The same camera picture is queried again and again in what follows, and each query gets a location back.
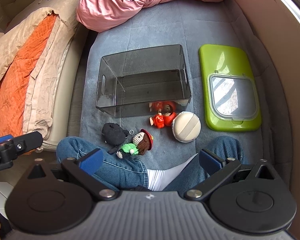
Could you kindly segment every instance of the crocheted doll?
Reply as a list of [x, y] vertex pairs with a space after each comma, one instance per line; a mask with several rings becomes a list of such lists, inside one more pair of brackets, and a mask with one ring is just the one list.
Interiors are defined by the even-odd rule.
[[117, 151], [117, 157], [120, 159], [134, 155], [144, 155], [146, 151], [150, 151], [153, 145], [153, 136], [146, 130], [141, 129], [132, 138], [132, 143], [125, 143]]

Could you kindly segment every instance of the round beige object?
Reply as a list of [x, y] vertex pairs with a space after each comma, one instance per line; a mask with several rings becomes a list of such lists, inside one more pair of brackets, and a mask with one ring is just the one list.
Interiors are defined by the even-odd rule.
[[181, 112], [172, 122], [173, 136], [182, 143], [196, 139], [201, 130], [199, 118], [191, 112]]

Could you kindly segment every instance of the clear plastic window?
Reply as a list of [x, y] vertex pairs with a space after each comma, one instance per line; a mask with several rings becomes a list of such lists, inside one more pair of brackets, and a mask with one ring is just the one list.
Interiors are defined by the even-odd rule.
[[252, 81], [244, 77], [210, 77], [212, 108], [223, 118], [249, 119], [257, 112]]

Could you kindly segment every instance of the metal screw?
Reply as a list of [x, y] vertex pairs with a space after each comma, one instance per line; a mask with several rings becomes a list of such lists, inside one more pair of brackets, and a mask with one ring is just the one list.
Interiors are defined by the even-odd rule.
[[112, 189], [103, 189], [103, 190], [100, 190], [99, 194], [102, 197], [109, 198], [109, 197], [113, 197], [115, 192]]
[[202, 191], [198, 190], [198, 189], [191, 189], [187, 191], [187, 195], [190, 198], [199, 198], [202, 196]]

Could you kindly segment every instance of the knee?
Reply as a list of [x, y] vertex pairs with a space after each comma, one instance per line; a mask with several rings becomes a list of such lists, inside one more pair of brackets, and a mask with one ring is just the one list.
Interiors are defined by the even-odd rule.
[[57, 146], [56, 157], [59, 162], [68, 157], [77, 158], [78, 152], [78, 137], [69, 136], [63, 138]]
[[216, 138], [216, 141], [222, 142], [222, 144], [228, 144], [228, 145], [237, 145], [237, 144], [240, 144], [240, 142], [238, 141], [238, 139], [235, 139], [235, 138], [233, 138], [231, 136], [227, 136], [227, 135], [218, 136]]

